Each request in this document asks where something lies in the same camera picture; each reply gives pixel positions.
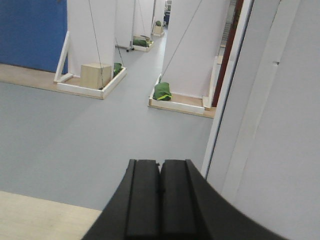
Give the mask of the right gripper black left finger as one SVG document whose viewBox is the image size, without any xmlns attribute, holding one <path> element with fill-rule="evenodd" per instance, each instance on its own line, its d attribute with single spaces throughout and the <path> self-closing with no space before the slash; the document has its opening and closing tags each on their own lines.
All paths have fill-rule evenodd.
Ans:
<svg viewBox="0 0 320 240">
<path fill-rule="evenodd" d="M 160 172 L 155 160 L 131 159 L 126 172 L 84 240 L 158 240 Z"/>
</svg>

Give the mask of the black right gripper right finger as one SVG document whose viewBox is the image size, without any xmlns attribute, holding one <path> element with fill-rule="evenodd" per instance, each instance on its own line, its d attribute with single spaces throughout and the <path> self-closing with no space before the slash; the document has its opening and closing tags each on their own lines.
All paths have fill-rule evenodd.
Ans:
<svg viewBox="0 0 320 240">
<path fill-rule="evenodd" d="M 160 175 L 163 240 L 283 239 L 227 202 L 191 160 L 166 160 Z"/>
</svg>

